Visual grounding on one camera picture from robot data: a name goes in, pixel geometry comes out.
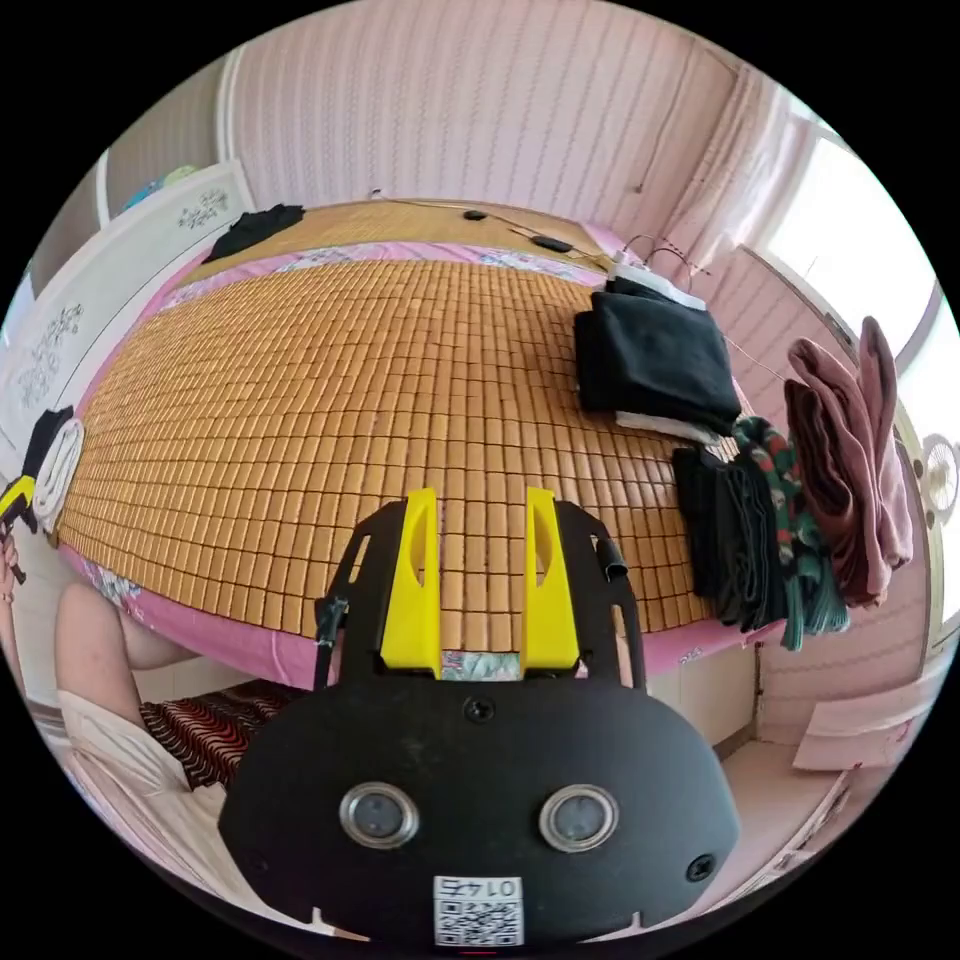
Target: curtain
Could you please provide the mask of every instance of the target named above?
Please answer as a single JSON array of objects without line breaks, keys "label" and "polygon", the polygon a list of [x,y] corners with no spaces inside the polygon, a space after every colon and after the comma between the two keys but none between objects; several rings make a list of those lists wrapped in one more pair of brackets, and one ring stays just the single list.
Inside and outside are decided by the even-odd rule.
[{"label": "curtain", "polygon": [[[800,152],[791,96],[742,64],[700,165],[667,220],[650,266],[684,289],[749,242],[763,224]],[[682,254],[688,267],[676,256]]]}]

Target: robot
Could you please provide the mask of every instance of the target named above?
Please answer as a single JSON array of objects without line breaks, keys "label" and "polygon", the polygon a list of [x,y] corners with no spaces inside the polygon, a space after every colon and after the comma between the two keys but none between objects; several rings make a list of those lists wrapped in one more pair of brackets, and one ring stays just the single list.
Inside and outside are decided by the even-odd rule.
[{"label": "robot", "polygon": [[432,490],[356,528],[316,601],[314,690],[251,742],[219,821],[270,906],[393,946],[506,955],[634,914],[661,923],[716,876],[733,798],[710,745],[646,692],[619,549],[549,491],[528,490],[526,511],[515,682],[441,679]]}]

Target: sticker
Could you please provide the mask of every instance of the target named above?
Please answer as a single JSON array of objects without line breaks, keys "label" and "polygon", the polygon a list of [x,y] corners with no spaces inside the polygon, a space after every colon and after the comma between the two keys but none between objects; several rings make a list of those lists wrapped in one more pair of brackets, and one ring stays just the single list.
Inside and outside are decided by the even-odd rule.
[{"label": "sticker", "polygon": [[519,877],[434,877],[433,932],[439,947],[519,947]]}]

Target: bamboo mat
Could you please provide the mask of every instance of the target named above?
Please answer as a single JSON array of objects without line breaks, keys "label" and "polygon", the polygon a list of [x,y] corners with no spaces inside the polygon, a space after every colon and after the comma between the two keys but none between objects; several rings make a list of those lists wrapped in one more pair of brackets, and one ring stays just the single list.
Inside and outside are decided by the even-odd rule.
[{"label": "bamboo mat", "polygon": [[573,316],[589,295],[528,271],[368,261],[158,314],[90,403],[61,541],[181,604],[312,636],[354,525],[429,485],[444,647],[505,651],[525,491],[544,486],[617,537],[645,631],[704,619],[673,445],[578,409]]},{"label": "bamboo mat", "polygon": [[[595,267],[606,272],[611,260],[579,224],[545,213],[501,207],[496,204],[470,204],[476,210],[507,217],[521,224],[518,233],[509,224],[494,217],[486,220],[464,220],[463,210],[453,207],[421,206],[388,200],[344,203],[307,210],[300,223],[281,230],[262,243],[240,253],[204,263],[192,270],[178,286],[203,280],[230,267],[284,253],[299,253],[317,247],[342,246],[349,243],[420,241],[423,243],[473,244],[535,253],[537,256]],[[573,244],[577,251],[590,254],[593,261],[577,251],[555,253],[531,243],[529,236],[544,233]]]}]

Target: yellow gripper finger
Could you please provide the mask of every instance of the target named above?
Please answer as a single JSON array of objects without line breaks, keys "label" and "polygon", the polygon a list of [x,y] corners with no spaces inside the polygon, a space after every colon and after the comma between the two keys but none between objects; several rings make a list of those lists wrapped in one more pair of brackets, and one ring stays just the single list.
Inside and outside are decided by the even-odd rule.
[{"label": "yellow gripper finger", "polygon": [[380,656],[390,670],[430,670],[440,679],[440,560],[437,495],[407,495]]},{"label": "yellow gripper finger", "polygon": [[580,657],[553,493],[527,488],[521,674],[569,670]]}]

